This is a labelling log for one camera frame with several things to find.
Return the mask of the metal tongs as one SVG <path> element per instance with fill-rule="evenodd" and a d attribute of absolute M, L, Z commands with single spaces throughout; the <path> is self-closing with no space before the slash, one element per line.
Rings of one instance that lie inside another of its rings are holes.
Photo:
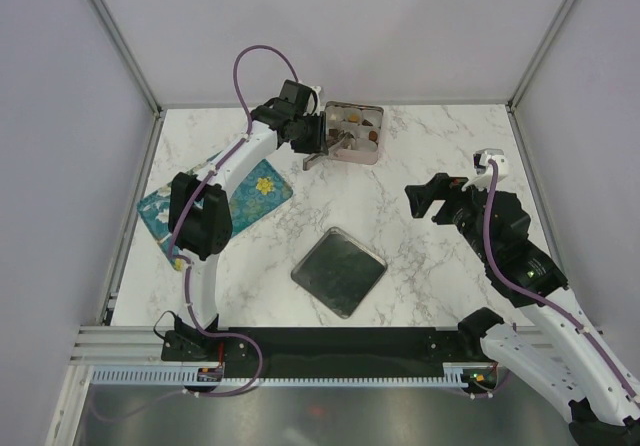
<path fill-rule="evenodd" d="M 307 156 L 302 161 L 302 170 L 309 171 L 313 166 L 318 164 L 325 158 L 333 157 L 338 150 L 346 149 L 355 139 L 350 132 L 340 131 L 337 136 L 330 137 L 328 146 L 325 151 Z"/>

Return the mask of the square tin lid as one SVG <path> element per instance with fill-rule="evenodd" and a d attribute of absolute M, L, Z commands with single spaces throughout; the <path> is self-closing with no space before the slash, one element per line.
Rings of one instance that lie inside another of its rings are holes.
<path fill-rule="evenodd" d="M 335 315 L 347 319 L 386 271 L 382 257 L 344 230 L 331 227 L 290 277 Z"/>

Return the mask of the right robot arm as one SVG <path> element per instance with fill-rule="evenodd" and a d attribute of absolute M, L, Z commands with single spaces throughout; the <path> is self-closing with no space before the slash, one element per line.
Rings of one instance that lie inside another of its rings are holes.
<path fill-rule="evenodd" d="M 457 229 L 493 288 L 538 327 L 561 360 L 526 345 L 487 307 L 460 322 L 460 354 L 506 367 L 563 417 L 577 444 L 638 444 L 639 381 L 595 330 L 559 267 L 529 240 L 531 218 L 517 195 L 494 185 L 480 190 L 446 173 L 404 191 L 415 218 L 441 202 L 433 222 Z"/>

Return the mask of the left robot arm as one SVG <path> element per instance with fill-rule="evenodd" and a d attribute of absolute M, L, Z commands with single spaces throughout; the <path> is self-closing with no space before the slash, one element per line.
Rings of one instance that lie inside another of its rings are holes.
<path fill-rule="evenodd" d="M 164 361 L 209 361 L 221 349 L 216 282 L 233 231 L 231 196 L 284 143 L 305 155 L 327 151 L 326 119 L 318 107 L 316 89 L 287 80 L 278 96 L 249 113 L 247 131 L 208 171 L 179 173 L 172 180 L 168 253 L 185 266 L 184 303 L 164 336 Z"/>

